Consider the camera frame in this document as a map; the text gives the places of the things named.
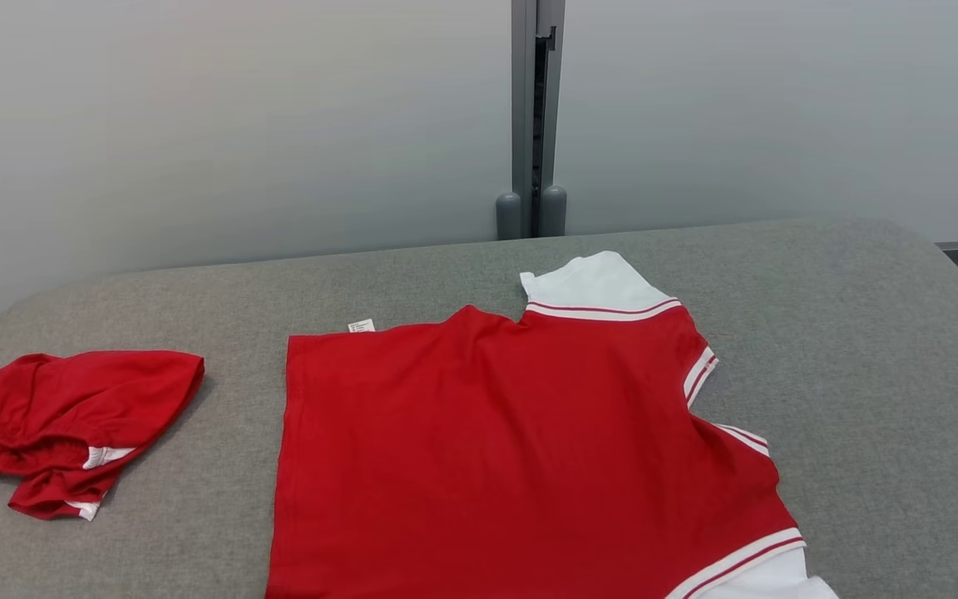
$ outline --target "clothing tag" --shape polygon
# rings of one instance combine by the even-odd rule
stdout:
[[[361,322],[351,322],[349,323],[350,333],[366,333],[366,331],[375,331],[376,325],[373,324],[372,319],[366,319]]]

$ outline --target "gray upholstered table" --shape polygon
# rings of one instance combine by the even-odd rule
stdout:
[[[181,349],[205,384],[92,522],[11,511],[0,597],[258,596],[290,334],[516,318],[516,273],[617,250],[680,297],[721,357],[700,416],[767,437],[809,564],[842,597],[958,597],[958,269],[877,221],[784,221],[160,270],[35,295],[19,355]]]

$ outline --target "sleeve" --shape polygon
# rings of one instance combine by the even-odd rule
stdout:
[[[615,251],[574,258],[541,276],[521,273],[520,281],[525,317],[585,321],[588,330],[607,323],[601,338],[659,368],[670,392],[681,392],[688,406],[719,362],[679,300],[650,285]]]

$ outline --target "red fabric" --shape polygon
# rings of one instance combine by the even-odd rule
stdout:
[[[682,307],[290,338],[267,596],[662,597],[795,527],[685,405],[706,346]]]
[[[0,370],[0,473],[22,477],[10,507],[76,516],[65,501],[99,502],[121,468],[172,424],[205,372],[178,352],[32,354]],[[136,448],[84,470],[88,448]]]

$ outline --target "red shirt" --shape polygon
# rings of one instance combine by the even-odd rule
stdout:
[[[521,281],[520,322],[290,338],[267,595],[696,598],[799,552],[767,441],[689,412],[678,300],[609,251]]]

